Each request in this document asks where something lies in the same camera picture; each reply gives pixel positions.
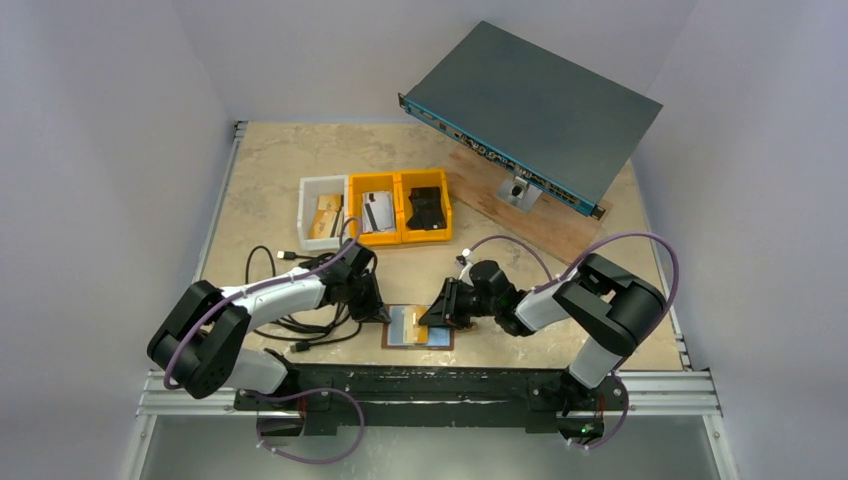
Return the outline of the brown leather card holder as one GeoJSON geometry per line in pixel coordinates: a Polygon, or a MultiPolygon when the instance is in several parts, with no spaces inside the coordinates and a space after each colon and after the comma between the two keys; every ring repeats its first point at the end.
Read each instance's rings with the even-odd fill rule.
{"type": "Polygon", "coordinates": [[[452,351],[456,333],[470,333],[475,323],[465,330],[448,327],[427,327],[419,324],[427,307],[422,305],[390,305],[390,322],[383,325],[381,348],[384,350],[452,351]]]}

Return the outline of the gold VIP card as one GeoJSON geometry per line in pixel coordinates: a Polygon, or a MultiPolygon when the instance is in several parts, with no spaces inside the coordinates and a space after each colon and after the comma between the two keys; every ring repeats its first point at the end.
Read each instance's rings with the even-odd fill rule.
{"type": "Polygon", "coordinates": [[[428,307],[406,305],[403,310],[402,340],[406,347],[425,347],[429,342],[429,328],[421,324],[428,307]]]}

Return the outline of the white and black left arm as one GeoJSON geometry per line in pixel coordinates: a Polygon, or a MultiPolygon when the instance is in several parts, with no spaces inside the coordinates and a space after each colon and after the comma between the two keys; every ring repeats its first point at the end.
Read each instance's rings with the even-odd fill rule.
{"type": "Polygon", "coordinates": [[[387,323],[390,315],[370,264],[375,253],[354,239],[313,269],[286,273],[242,286],[191,284],[147,346],[164,371],[168,390],[203,399],[220,388],[257,392],[272,408],[297,399],[292,366],[279,355],[243,346],[259,327],[285,316],[341,306],[356,322],[387,323]]]}

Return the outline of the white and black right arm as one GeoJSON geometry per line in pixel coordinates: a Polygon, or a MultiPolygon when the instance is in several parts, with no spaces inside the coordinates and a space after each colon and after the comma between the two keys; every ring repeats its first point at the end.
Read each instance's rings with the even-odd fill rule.
{"type": "Polygon", "coordinates": [[[446,278],[418,325],[464,330],[474,318],[491,317],[507,334],[527,337],[575,321],[588,340],[567,367],[561,392],[576,407],[599,396],[602,381],[653,333],[668,306],[653,285],[595,253],[570,279],[543,291],[518,289],[493,260],[472,264],[468,276],[446,278]]]}

